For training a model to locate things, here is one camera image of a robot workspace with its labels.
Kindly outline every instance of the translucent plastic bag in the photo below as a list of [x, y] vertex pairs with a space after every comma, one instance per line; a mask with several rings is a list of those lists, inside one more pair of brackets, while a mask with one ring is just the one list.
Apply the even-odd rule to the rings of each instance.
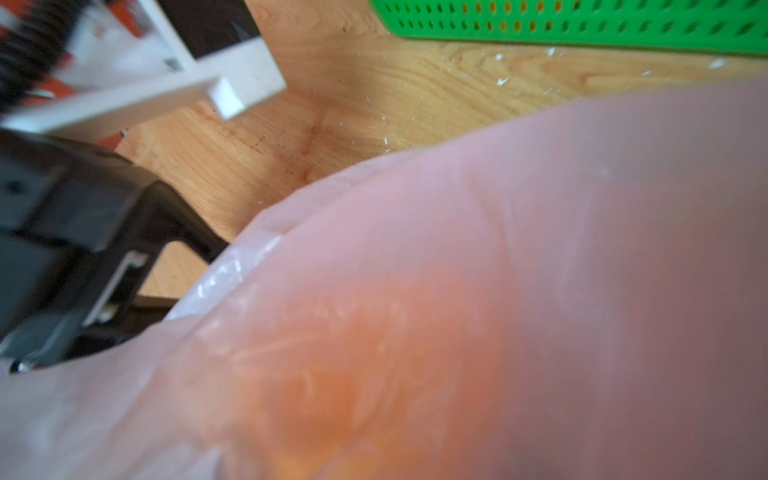
[[768, 478], [768, 82], [578, 102], [262, 212], [0, 382], [6, 478]]

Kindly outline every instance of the black plastic machine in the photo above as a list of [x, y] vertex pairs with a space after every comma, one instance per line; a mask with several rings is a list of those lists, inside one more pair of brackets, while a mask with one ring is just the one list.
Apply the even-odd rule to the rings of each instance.
[[137, 297], [163, 247], [227, 246], [157, 176], [113, 151], [0, 131], [0, 358], [13, 373], [123, 343], [175, 300]]

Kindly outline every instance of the green plastic tray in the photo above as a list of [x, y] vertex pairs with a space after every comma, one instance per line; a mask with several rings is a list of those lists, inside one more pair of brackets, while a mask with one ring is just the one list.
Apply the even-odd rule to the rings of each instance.
[[768, 55], [768, 0], [370, 0], [412, 38]]

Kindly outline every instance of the wood grain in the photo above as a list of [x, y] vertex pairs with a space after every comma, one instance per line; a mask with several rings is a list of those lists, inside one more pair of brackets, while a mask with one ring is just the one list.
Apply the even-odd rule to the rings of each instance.
[[[227, 239], [296, 189], [387, 150], [575, 98], [768, 72], [754, 58], [723, 57], [715, 69], [712, 55], [410, 41], [389, 34], [366, 0], [247, 3], [288, 91], [226, 124], [205, 103], [175, 111], [132, 128], [118, 149]], [[145, 293], [189, 287], [203, 267], [173, 267], [191, 265], [189, 256], [164, 256], [170, 266]]]

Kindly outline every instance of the black coil spring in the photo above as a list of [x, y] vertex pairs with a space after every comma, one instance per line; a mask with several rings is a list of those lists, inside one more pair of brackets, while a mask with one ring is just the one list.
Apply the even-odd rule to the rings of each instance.
[[39, 0], [0, 41], [0, 114], [9, 112], [50, 72], [88, 0]]

